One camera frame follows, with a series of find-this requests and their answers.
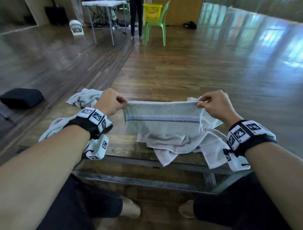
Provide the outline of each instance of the yellow basket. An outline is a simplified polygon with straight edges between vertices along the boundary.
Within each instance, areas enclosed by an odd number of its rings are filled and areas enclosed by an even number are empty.
[[[161,15],[162,5],[143,4],[145,13],[145,22],[157,23]]]

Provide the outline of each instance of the person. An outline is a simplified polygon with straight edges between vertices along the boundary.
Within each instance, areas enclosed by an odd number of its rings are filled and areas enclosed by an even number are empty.
[[[129,0],[130,13],[131,13],[131,40],[135,36],[135,21],[136,13],[138,12],[138,27],[139,37],[142,40],[142,26],[143,26],[143,0]]]
[[[197,104],[228,128],[243,120],[226,93],[204,94]],[[303,160],[272,142],[245,152],[254,173],[224,194],[204,194],[179,207],[185,218],[197,218],[232,229],[303,229]]]
[[[108,89],[95,108],[112,115],[126,102]],[[204,94],[197,106],[229,127],[242,120],[222,91]],[[70,175],[89,139],[90,132],[70,125],[0,167],[0,229],[90,230],[95,229],[91,218],[140,215],[131,200]],[[242,183],[245,188],[238,186],[233,196],[201,196],[181,205],[179,212],[234,229],[302,229],[303,161],[273,143],[256,145],[245,157],[262,188]]]

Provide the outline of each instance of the white table top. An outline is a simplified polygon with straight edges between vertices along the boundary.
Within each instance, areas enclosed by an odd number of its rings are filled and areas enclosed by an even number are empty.
[[[126,4],[126,1],[110,1],[110,0],[103,0],[103,1],[90,1],[90,2],[82,2],[82,5],[85,6],[116,6]]]

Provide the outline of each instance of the green chair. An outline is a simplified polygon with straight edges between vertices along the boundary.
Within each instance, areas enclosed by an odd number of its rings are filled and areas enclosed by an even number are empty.
[[[150,26],[161,26],[162,27],[163,45],[164,46],[166,45],[165,17],[166,17],[166,11],[167,11],[169,3],[170,3],[170,0],[165,4],[165,6],[164,6],[164,8],[161,12],[160,18],[159,18],[157,23],[151,23],[151,22],[146,23],[146,25],[145,25],[145,45],[147,45],[147,42],[148,42],[148,39],[149,39],[149,27]]]

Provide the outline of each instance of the black pants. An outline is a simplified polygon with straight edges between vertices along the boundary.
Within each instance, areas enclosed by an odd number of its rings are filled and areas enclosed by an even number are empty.
[[[131,35],[135,35],[136,12],[138,12],[139,36],[142,36],[143,0],[130,0],[129,5],[131,11]]]
[[[94,230],[91,218],[118,217],[122,207],[118,193],[70,175],[37,230]]]
[[[290,230],[254,173],[230,186],[225,195],[204,194],[194,201],[198,220],[233,230]]]

